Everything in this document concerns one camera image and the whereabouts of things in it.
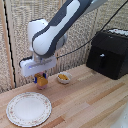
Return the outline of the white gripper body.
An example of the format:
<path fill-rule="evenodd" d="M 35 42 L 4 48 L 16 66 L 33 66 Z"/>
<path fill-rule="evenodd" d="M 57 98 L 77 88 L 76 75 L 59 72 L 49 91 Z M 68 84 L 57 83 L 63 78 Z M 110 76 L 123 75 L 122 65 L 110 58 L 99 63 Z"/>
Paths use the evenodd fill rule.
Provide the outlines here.
<path fill-rule="evenodd" d="M 41 71 L 53 68 L 56 65 L 56 57 L 52 56 L 47 59 L 42 59 L 40 62 L 36 62 L 34 59 L 22 60 L 20 62 L 21 74 L 24 77 L 28 77 L 39 73 Z"/>

